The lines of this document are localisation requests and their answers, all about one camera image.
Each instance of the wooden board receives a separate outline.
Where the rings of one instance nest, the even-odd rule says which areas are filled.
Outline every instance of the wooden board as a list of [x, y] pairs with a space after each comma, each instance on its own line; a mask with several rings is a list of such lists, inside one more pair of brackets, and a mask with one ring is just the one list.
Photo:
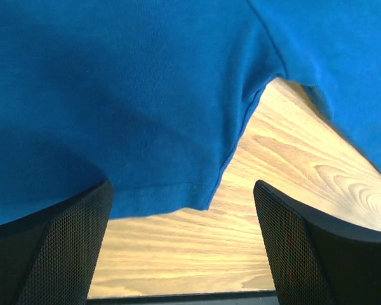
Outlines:
[[109, 222], [89, 297], [274, 289], [252, 190], [381, 231], [381, 176], [317, 114], [302, 89], [266, 89], [208, 212]]

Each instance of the light wood surface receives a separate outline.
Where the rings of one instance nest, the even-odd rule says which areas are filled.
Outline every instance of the light wood surface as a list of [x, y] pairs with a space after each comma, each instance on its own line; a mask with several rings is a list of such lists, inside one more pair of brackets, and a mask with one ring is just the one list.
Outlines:
[[381, 231], [381, 176], [315, 112], [302, 89], [266, 89], [208, 212], [109, 222], [89, 297], [273, 289], [252, 190]]

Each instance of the wooden table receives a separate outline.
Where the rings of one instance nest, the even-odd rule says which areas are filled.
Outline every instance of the wooden table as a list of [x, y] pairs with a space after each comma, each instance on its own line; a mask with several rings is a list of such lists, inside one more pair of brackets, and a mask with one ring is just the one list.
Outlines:
[[272, 290], [253, 186], [381, 231], [381, 176], [302, 89], [266, 89], [208, 212], [109, 222], [89, 297]]

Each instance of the folded garment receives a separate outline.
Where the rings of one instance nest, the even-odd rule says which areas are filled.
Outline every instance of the folded garment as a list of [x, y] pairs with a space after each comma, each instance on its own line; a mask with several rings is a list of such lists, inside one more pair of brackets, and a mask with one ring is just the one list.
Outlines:
[[0, 1], [0, 224], [105, 179], [207, 209], [275, 77], [381, 172], [381, 1]]

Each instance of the clothing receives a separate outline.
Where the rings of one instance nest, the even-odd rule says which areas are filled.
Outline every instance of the clothing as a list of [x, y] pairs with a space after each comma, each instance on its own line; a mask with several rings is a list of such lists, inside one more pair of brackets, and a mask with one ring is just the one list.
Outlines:
[[207, 209], [275, 77], [381, 171], [381, 1], [0, 1], [0, 224], [104, 179]]

